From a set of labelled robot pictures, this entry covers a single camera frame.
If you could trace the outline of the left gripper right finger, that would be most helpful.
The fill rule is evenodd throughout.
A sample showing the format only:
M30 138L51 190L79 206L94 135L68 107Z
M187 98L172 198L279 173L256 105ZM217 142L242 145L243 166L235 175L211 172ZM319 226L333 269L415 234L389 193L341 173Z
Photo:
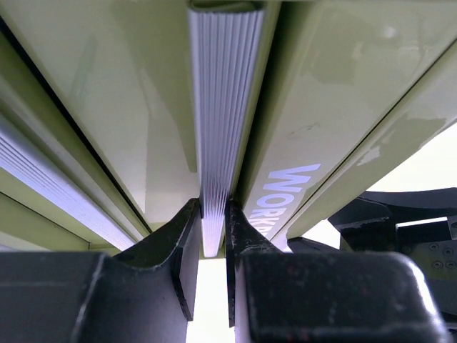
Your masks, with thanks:
M225 248L226 248L226 279L228 295L228 322L235 326L236 272L244 253L279 253L264 235L258 232L246 218L241 205L230 199L226 202L224 212Z

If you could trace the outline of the green Workpro drawer chest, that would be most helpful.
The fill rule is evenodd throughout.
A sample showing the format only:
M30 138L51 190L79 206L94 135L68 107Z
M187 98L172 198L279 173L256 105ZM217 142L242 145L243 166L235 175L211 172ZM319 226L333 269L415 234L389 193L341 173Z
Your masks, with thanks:
M284 249L455 122L454 1L3 1L1 245Z

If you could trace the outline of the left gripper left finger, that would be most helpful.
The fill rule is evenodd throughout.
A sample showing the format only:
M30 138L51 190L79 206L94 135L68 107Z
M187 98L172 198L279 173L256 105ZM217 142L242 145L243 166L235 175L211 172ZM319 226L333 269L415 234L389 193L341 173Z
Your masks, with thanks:
M200 254L200 202L189 199L162 227L114 259L140 270L169 268L174 294L187 320L194 318Z

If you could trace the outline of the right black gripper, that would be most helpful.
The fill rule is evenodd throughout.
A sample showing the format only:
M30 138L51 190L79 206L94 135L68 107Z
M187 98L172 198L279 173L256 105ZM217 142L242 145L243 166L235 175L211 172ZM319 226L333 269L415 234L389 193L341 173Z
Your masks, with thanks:
M456 190L364 192L333 214L339 248L288 245L320 262L289 342L454 342Z

